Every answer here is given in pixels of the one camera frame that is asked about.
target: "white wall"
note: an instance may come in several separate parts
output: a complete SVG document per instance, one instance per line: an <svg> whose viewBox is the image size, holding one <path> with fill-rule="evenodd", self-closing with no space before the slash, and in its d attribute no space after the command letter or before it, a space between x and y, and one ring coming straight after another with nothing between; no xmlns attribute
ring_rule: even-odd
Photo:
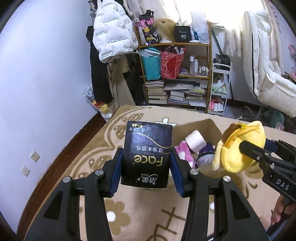
<svg viewBox="0 0 296 241"><path fill-rule="evenodd" d="M224 30L214 28L214 33L217 37L219 45L223 51L224 46ZM215 54L219 54L218 47L212 36L212 57L215 58ZM244 77L243 61L239 57L230 57L232 72L230 75L230 83L232 86L233 99L243 101L251 104L261 105L260 102L251 94Z"/></svg>
<svg viewBox="0 0 296 241"><path fill-rule="evenodd" d="M292 72L292 59L290 57L290 51L288 49L288 46L293 44L294 47L296 47L296 37L293 34L291 28L287 24L284 17L280 14L280 12L277 10L277 8L273 5L272 8L274 10L274 14L277 17L279 28L280 28L280 38L281 38L281 46L283 49L284 54L284 70L287 73ZM294 74L296 71L296 63L294 62Z"/></svg>
<svg viewBox="0 0 296 241"><path fill-rule="evenodd" d="M0 34L0 210L14 231L40 178L96 114L83 96L89 25L87 1L25 0Z"/></svg>

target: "white cart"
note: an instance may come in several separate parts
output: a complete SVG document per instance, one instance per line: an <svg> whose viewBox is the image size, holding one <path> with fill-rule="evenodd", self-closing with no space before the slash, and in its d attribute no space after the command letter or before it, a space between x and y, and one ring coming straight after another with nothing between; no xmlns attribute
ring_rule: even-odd
<svg viewBox="0 0 296 241"><path fill-rule="evenodd" d="M217 69L218 66L227 67L227 69L229 69L229 70ZM226 85L227 94L214 92L212 90L214 73L224 74L224 84ZM212 67L212 82L211 82L210 100L209 101L211 102L212 97L220 98L222 100L223 109L222 109L222 111L221 110L212 111L212 110L210 110L210 102L209 102L209 105L208 105L209 107L208 107L208 110L207 110L207 112L209 114L220 115L220 116L224 115L224 110L225 110L225 106L226 106L226 102L227 102L227 96L228 96L228 93L229 93L230 73L231 73L231 67L229 65L226 65L226 64L213 64L213 67Z"/></svg>

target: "paper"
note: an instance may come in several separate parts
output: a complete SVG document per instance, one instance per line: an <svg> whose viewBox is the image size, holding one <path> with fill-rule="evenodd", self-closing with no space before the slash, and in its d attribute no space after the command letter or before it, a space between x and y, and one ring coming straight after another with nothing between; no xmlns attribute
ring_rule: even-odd
<svg viewBox="0 0 296 241"><path fill-rule="evenodd" d="M181 84L181 83L165 83L164 90L189 90L193 89L193 85Z"/></svg>

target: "white coat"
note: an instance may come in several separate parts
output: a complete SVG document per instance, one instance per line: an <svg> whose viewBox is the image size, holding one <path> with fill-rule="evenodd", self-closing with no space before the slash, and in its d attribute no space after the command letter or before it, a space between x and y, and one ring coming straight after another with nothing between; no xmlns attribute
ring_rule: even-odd
<svg viewBox="0 0 296 241"><path fill-rule="evenodd" d="M122 54L132 53L138 47L132 21L114 0L103 0L98 5L93 43L103 63L120 58Z"/></svg>
<svg viewBox="0 0 296 241"><path fill-rule="evenodd" d="M296 117L296 85L283 78L270 58L271 20L263 10L246 11L242 21L244 75L251 93L263 104Z"/></svg>

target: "wooden floor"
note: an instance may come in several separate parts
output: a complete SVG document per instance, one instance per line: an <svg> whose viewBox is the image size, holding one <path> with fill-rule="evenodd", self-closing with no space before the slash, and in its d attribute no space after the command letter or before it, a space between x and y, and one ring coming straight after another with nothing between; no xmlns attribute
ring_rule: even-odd
<svg viewBox="0 0 296 241"><path fill-rule="evenodd" d="M78 156L82 149L91 141L98 131L106 124L105 120L98 112L69 142L54 160L45 175L37 184L27 205L22 213L17 229L18 237L23 240L27 229L36 214L38 208L45 200L48 193L63 175L68 166Z"/></svg>

